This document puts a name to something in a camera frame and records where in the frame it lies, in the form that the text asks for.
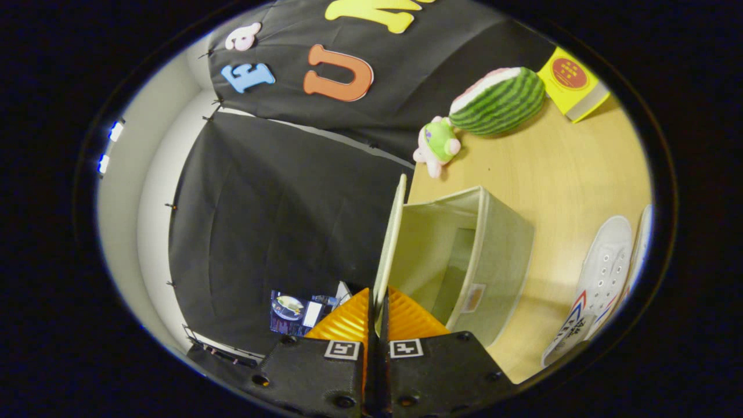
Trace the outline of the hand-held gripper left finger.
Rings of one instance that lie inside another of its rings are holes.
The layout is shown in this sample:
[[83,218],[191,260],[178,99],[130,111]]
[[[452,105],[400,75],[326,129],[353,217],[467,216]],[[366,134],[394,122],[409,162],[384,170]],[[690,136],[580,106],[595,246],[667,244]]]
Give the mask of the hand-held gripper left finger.
[[294,417],[364,417],[374,394],[370,289],[307,336],[282,336],[245,379],[244,391]]

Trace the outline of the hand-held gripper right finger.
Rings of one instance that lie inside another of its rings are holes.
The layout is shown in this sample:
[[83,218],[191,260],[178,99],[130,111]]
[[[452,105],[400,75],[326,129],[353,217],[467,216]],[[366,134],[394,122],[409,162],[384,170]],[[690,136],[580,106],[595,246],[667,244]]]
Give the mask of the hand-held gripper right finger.
[[449,331],[393,287],[380,318],[383,409],[390,417],[463,417],[517,387],[471,331]]

